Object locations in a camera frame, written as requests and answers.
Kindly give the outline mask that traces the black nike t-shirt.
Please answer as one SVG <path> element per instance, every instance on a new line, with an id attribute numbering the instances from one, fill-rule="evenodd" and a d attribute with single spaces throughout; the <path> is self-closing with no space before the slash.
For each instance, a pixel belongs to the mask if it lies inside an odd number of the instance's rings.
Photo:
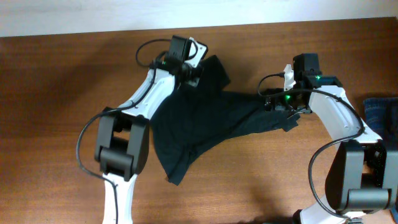
<path id="1" fill-rule="evenodd" d="M 290 131 L 300 117 L 266 111 L 257 95 L 225 91 L 230 79 L 216 55 L 202 61 L 201 67 L 198 85 L 180 85 L 150 120 L 155 152 L 174 185 L 181 183 L 195 160 L 224 140 L 276 129 Z"/>

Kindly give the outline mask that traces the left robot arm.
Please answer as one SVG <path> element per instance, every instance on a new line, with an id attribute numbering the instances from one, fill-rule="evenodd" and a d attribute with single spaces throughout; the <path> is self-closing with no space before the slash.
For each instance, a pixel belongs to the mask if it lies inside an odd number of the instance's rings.
<path id="1" fill-rule="evenodd" d="M 207 45 L 190 37 L 173 36 L 169 49 L 147 65 L 147 76 L 136 92 L 99 119 L 95 160 L 105 186 L 103 223 L 132 223 L 137 176 L 149 153 L 149 121 L 162 102 L 182 83 L 196 85 Z"/>

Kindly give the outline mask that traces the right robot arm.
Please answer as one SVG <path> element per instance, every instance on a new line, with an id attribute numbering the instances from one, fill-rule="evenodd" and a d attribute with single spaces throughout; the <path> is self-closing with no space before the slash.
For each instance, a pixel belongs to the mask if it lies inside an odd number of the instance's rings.
<path id="1" fill-rule="evenodd" d="M 315 203 L 297 210 L 293 223 L 362 223 L 362 217 L 397 203 L 397 148 L 387 145 L 360 117 L 336 76 L 324 76 L 318 55 L 300 54 L 278 73 L 284 87 L 264 95 L 271 110 L 292 114 L 315 113 L 331 137 L 308 165 L 308 181 Z M 329 147 L 335 158 L 319 197 L 313 184 L 315 159 Z"/>

